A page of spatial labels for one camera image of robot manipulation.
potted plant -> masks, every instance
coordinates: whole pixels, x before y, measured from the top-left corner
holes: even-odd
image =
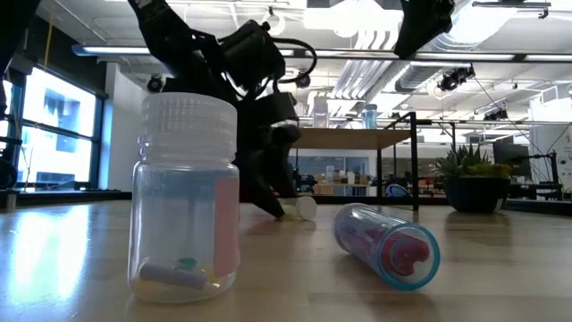
[[[459,212],[499,211],[509,195],[510,171],[508,165],[492,165],[480,145],[451,147],[447,157],[435,160],[447,200]]]

plant pot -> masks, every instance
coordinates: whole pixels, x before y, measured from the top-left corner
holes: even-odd
[[[443,184],[449,204],[457,211],[491,214],[507,200],[510,179],[458,177]]]

exposed ceiling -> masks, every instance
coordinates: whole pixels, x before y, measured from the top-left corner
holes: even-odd
[[[217,37],[233,33],[249,19],[262,21],[267,11],[268,1],[253,4],[252,0],[244,2],[182,1],[190,4],[172,4],[172,8],[194,29],[212,33]],[[467,4],[470,0],[458,0]],[[308,30],[304,28],[304,11],[306,1],[296,0],[278,3],[275,11],[285,18],[286,28],[280,37],[298,38],[315,48],[353,48],[358,36],[350,38],[338,36],[333,30]],[[44,0],[38,14],[49,20],[54,10],[55,26],[85,45],[108,46],[144,46],[135,16],[126,1],[120,0]],[[517,13],[504,23],[498,31],[486,39],[475,50],[496,52],[572,52],[572,7],[570,12],[559,9],[548,18],[539,20],[537,13]],[[480,27],[476,21],[475,29]],[[391,31],[395,36],[397,29]],[[147,84],[151,73],[164,72],[163,67],[152,57],[117,57],[117,62],[126,73],[138,84]],[[290,72],[303,69],[309,65],[308,60],[288,60]],[[295,86],[284,88],[292,91],[296,98],[306,102],[308,94],[313,90],[331,92],[340,76],[344,73],[346,61],[320,60],[312,76],[309,89],[296,89]],[[564,64],[475,64],[477,78],[495,100],[506,98],[509,115],[514,119],[527,117],[528,99],[547,89],[553,82],[572,81],[572,66]],[[383,78],[372,83],[379,83]],[[437,118],[443,114],[449,118],[468,118],[480,107],[491,104],[491,100],[483,93],[475,81],[459,87],[455,92],[441,93],[435,89],[435,80],[428,81],[418,93],[406,98],[393,108],[400,110],[416,110],[418,117]]]

green plant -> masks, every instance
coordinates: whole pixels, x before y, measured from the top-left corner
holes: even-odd
[[[511,168],[508,165],[492,165],[486,152],[481,154],[481,146],[473,149],[473,145],[460,146],[457,150],[451,146],[447,157],[435,160],[435,172],[446,179],[469,176],[485,176],[494,178],[509,178]]]

pink label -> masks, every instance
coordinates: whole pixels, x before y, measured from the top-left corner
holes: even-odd
[[[235,272],[240,264],[239,179],[222,178],[216,182],[214,210],[214,276]]]

